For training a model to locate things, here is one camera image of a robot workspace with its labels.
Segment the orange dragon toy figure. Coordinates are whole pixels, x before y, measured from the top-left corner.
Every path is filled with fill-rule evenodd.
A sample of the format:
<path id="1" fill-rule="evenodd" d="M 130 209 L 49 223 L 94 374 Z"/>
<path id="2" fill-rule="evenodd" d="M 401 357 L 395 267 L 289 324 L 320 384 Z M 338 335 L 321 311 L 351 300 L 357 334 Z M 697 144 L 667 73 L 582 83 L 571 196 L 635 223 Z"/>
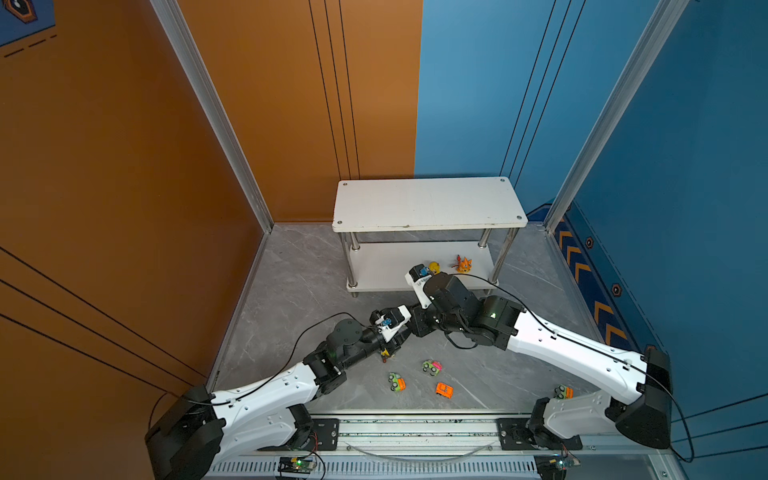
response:
<path id="1" fill-rule="evenodd" d="M 459 274 L 467 274 L 472 271 L 472 260 L 461 255 L 456 256 L 452 268 Z"/>

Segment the green pink toy car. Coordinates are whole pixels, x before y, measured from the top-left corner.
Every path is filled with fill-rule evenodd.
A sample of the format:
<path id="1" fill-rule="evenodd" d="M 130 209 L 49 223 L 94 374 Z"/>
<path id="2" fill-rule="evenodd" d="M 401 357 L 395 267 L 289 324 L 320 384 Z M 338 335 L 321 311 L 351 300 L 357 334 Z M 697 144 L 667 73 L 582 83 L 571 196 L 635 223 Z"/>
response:
<path id="1" fill-rule="evenodd" d="M 431 376 L 439 375 L 443 370 L 442 364 L 436 360 L 425 360 L 422 363 L 422 371 Z"/>

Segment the orange green toy truck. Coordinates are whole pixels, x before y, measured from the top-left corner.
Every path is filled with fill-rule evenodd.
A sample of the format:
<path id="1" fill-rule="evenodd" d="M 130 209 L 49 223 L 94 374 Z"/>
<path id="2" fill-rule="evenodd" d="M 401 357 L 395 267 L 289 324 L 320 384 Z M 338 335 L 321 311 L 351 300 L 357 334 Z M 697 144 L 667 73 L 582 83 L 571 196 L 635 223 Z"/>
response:
<path id="1" fill-rule="evenodd" d="M 574 390 L 569 386 L 560 384 L 554 389 L 554 397 L 560 400 L 571 399 L 574 397 Z"/>

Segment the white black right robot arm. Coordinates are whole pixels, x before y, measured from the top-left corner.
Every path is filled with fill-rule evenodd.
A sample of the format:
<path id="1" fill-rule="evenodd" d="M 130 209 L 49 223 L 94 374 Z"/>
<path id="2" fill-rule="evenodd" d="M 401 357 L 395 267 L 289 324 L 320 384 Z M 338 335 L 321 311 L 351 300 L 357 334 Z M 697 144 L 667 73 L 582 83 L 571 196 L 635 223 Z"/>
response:
<path id="1" fill-rule="evenodd" d="M 591 340 L 542 319 L 519 300 L 480 299 L 456 274 L 433 274 L 418 265 L 405 279 L 420 303 L 408 321 L 415 332 L 458 332 L 477 346 L 539 359 L 595 386 L 588 395 L 538 400 L 526 425 L 535 445 L 556 448 L 583 435 L 619 433 L 645 447 L 670 447 L 673 394 L 666 353 Z"/>

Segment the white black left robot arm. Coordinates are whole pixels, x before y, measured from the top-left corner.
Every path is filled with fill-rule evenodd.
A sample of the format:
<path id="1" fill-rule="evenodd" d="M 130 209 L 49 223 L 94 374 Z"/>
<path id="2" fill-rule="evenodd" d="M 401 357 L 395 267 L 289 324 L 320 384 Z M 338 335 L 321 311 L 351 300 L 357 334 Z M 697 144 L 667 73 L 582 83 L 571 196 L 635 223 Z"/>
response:
<path id="1" fill-rule="evenodd" d="M 147 431 L 157 479 L 201 479 L 222 461 L 264 448 L 299 449 L 313 426 L 307 404 L 346 380 L 360 361 L 393 353 L 410 336 L 411 307 L 376 311 L 365 326 L 342 312 L 318 347 L 264 380 L 230 390 L 187 390 Z"/>

